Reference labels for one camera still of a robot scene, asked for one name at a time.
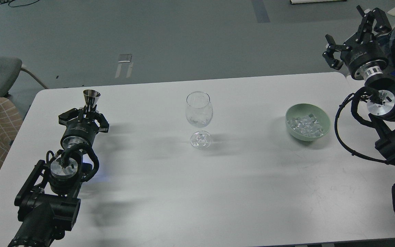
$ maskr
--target cable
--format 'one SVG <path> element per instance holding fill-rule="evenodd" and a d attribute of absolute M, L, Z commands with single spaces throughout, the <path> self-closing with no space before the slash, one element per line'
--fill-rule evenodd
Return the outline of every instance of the cable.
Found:
<path fill-rule="evenodd" d="M 33 3 L 39 2 L 40 0 L 36 0 L 35 2 L 29 3 L 29 4 L 11 6 L 10 3 L 13 3 L 13 2 L 15 2 L 15 1 L 16 1 L 16 0 L 10 1 L 10 2 L 8 3 L 8 6 L 9 6 L 9 7 L 12 7 L 12 8 L 17 8 L 17 7 L 22 7 L 22 6 L 28 6 L 28 5 L 32 5 Z"/>
<path fill-rule="evenodd" d="M 371 157 L 369 157 L 369 156 L 366 156 L 366 155 L 363 155 L 362 153 L 357 152 L 356 150 L 351 149 L 351 148 L 348 147 L 348 146 L 342 141 L 342 139 L 340 138 L 339 132 L 338 132 L 338 129 L 337 129 L 337 121 L 338 121 L 338 119 L 339 119 L 339 117 L 340 117 L 340 113 L 342 112 L 342 110 L 345 108 L 346 105 L 348 105 L 348 103 L 352 102 L 352 101 L 355 99 L 355 96 L 356 96 L 356 95 L 355 95 L 354 93 L 351 93 L 350 95 L 348 95 L 348 96 L 345 98 L 345 100 L 342 102 L 342 104 L 339 105 L 339 109 L 338 109 L 338 111 L 337 111 L 337 113 L 336 113 L 335 122 L 334 122 L 334 129 L 335 129 L 335 134 L 336 134 L 336 137 L 337 137 L 338 142 L 341 144 L 342 147 L 345 148 L 345 150 L 347 150 L 348 152 L 350 152 L 352 156 L 356 156 L 356 157 L 359 157 L 359 158 L 363 158 L 363 159 L 368 160 L 368 161 L 375 161 L 375 162 L 379 162 L 379 163 L 383 163 L 383 164 L 390 165 L 390 164 L 388 163 L 388 161 L 379 160 L 379 159 L 377 159 L 377 158 L 371 158 Z"/>

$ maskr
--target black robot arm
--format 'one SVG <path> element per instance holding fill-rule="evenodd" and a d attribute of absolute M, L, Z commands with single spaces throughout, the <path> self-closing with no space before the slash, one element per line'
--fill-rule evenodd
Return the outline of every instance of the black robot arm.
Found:
<path fill-rule="evenodd" d="M 85 107 L 73 108 L 59 116 L 59 124 L 66 126 L 61 139 L 63 150 L 56 155 L 49 151 L 46 161 L 38 161 L 14 200 L 22 225 L 8 247 L 48 247 L 54 240 L 62 239 L 75 224 L 82 183 L 94 177 L 100 167 L 92 149 L 94 137 L 109 129 L 103 114 L 96 111 L 100 93 L 94 90 L 83 93 Z M 94 120 L 99 122 L 101 131 Z M 84 154 L 88 154 L 94 167 L 83 162 Z M 47 185 L 55 195 L 45 193 Z"/>

